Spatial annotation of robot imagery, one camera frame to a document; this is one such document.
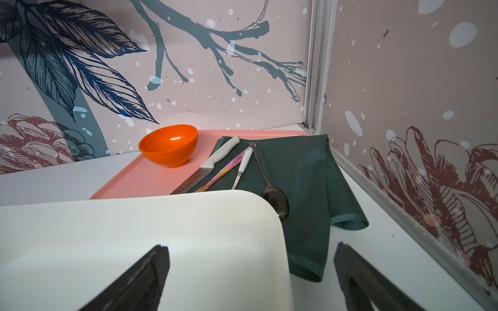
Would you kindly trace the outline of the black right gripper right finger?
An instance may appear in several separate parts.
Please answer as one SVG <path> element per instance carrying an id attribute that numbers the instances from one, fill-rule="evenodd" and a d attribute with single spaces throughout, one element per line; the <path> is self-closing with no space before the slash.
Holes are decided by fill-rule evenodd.
<path id="1" fill-rule="evenodd" d="M 422 310 L 351 246 L 340 242 L 334 256 L 348 310 Z"/>

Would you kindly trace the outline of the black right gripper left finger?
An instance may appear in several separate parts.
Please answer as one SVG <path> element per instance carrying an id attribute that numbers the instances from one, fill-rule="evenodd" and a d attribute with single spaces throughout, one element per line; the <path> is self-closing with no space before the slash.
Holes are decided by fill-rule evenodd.
<path id="1" fill-rule="evenodd" d="M 156 245 L 82 310 L 157 310 L 170 269 L 169 249 Z"/>

